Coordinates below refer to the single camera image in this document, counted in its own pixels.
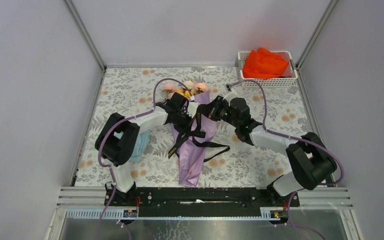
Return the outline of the white fake flower stem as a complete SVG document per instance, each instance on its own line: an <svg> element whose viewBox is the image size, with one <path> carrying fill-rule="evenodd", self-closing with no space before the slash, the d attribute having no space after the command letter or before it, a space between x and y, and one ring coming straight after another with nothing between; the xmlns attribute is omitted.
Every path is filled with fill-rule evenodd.
<svg viewBox="0 0 384 240"><path fill-rule="evenodd" d="M183 84L185 85L185 88L184 89L188 89L189 91L192 91L195 89L195 82L192 81L192 80L186 80L183 82Z"/></svg>

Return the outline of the pink fake flower stem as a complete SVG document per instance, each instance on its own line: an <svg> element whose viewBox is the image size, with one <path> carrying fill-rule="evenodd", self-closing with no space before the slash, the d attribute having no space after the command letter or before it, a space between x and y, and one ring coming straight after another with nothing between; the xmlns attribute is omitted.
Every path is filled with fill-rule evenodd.
<svg viewBox="0 0 384 240"><path fill-rule="evenodd" d="M200 94L200 93L204 93L204 92L207 92L207 91L209 91L209 88L203 82L199 82L199 83L196 83L194 85L194 93L195 94Z"/></svg>
<svg viewBox="0 0 384 240"><path fill-rule="evenodd" d="M164 92L167 99L170 99L173 94L177 92L177 90L177 87L171 83L166 83L162 87L162 91Z"/></svg>

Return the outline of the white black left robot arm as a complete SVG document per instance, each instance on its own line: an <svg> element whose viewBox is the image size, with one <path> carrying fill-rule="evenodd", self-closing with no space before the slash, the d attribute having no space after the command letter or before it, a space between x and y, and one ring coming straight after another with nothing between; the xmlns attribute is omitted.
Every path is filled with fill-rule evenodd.
<svg viewBox="0 0 384 240"><path fill-rule="evenodd" d="M149 111L125 117L118 112L110 115L98 135L95 148L98 163L109 168L116 192L116 199L124 206L135 200L135 181L130 173L129 160L133 155L137 138L145 131L166 124L189 126L198 112L199 103L175 93L164 102L155 103Z"/></svg>

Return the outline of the black printed ribbon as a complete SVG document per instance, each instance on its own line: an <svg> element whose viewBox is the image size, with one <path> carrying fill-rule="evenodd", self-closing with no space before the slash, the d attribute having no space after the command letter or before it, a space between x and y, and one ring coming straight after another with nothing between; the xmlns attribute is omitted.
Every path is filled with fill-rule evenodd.
<svg viewBox="0 0 384 240"><path fill-rule="evenodd" d="M228 145L223 145L215 142L210 141L204 141L199 142L196 140L196 138L204 138L206 136L206 133L204 131L201 131L202 128L202 114L197 113L195 117L192 118L190 124L186 127L184 127L177 135L174 146L168 151L168 158L170 159L174 154L176 154L179 157L178 150L180 147L189 139L191 138L192 143L196 147L200 148L224 148L220 152L216 153L215 155L205 158L203 160L204 163L210 161L211 159L215 158L216 156L219 156L223 153L228 152L231 148Z"/></svg>

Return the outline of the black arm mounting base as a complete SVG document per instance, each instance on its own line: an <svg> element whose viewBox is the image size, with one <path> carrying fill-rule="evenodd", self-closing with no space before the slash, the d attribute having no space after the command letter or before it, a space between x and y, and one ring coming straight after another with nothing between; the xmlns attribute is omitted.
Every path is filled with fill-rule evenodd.
<svg viewBox="0 0 384 240"><path fill-rule="evenodd" d="M133 207L139 217L262 217L261 208L299 207L297 196L278 196L256 187L133 187L127 193L105 188L104 204Z"/></svg>

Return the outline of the pink purple wrapping paper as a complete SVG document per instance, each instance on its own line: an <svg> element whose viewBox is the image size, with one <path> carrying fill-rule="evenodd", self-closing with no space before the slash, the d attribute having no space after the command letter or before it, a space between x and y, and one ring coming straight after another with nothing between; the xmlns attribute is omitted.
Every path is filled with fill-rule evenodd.
<svg viewBox="0 0 384 240"><path fill-rule="evenodd" d="M201 131L205 132L205 137L197 137L196 141L210 142L216 134L215 121L205 116L201 117ZM177 151L178 153L178 184L183 187L196 187L201 175L207 148L199 147L193 143L190 137L186 140Z"/></svg>

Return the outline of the yellow fake flower stem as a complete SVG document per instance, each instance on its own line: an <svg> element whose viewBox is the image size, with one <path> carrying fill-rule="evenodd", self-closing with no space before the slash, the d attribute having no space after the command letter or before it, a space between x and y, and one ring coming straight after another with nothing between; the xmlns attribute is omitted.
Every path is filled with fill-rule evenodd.
<svg viewBox="0 0 384 240"><path fill-rule="evenodd" d="M176 91L178 94L182 95L183 97L189 99L193 94L191 94L191 91L189 89L178 89Z"/></svg>

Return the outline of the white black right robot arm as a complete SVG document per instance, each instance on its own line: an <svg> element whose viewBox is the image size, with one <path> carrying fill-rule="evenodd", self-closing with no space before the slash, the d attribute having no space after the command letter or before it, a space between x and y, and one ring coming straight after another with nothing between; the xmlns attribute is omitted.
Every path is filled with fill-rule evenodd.
<svg viewBox="0 0 384 240"><path fill-rule="evenodd" d="M233 126L241 142L265 147L288 158L291 171L267 186L266 198L273 206L281 205L295 191L313 190L338 168L317 134L308 132L295 137L270 130L252 118L244 98L227 101L218 96L208 104L200 104L197 112L212 121Z"/></svg>

